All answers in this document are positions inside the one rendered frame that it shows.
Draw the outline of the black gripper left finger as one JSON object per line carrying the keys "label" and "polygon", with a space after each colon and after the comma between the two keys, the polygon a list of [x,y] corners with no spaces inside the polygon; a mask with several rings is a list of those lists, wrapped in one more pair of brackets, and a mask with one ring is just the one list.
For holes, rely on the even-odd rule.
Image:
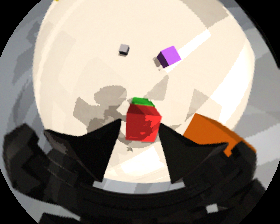
{"label": "black gripper left finger", "polygon": [[51,129],[44,129],[43,133],[52,148],[79,161],[97,183],[103,183],[109,157],[120,135],[120,127],[121,119],[117,119],[83,136],[65,135]]}

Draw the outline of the small purple cube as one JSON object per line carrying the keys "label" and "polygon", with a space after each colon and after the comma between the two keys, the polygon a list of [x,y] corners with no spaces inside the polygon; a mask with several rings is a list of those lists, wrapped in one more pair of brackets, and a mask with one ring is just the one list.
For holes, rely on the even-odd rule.
{"label": "small purple cube", "polygon": [[163,49],[163,51],[160,51],[159,55],[157,55],[157,60],[159,60],[161,67],[167,68],[169,65],[175,64],[181,59],[179,52],[177,52],[175,45],[173,45],[173,47],[169,47],[167,49]]}

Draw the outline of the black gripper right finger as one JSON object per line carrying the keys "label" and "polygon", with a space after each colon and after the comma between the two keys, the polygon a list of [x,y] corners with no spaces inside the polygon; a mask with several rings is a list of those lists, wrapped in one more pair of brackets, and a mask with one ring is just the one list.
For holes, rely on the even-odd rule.
{"label": "black gripper right finger", "polygon": [[208,157],[216,156],[224,152],[229,143],[222,141],[220,144],[197,144],[187,139],[179,132],[173,131],[167,124],[160,123],[159,129],[160,144],[163,147],[165,163],[167,163],[168,175],[171,183],[183,183],[185,176],[191,175],[205,163]]}

